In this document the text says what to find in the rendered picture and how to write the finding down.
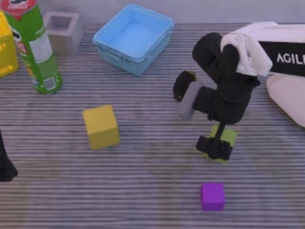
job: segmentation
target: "blue bin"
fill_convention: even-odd
[[[139,76],[168,45],[173,28],[171,18],[129,4],[92,41],[102,60]]]

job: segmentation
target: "green can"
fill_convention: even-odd
[[[2,0],[1,8],[35,90],[58,91],[62,79],[36,0]]]

